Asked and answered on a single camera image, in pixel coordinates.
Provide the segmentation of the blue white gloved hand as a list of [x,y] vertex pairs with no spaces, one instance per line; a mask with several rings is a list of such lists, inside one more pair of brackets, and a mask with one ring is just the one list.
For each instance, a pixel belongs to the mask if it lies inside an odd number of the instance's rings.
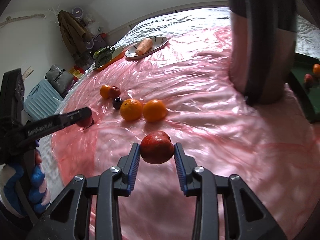
[[9,151],[1,148],[1,220],[38,219],[50,204],[38,147],[38,141],[31,145],[32,168],[26,168],[21,159],[10,160]]

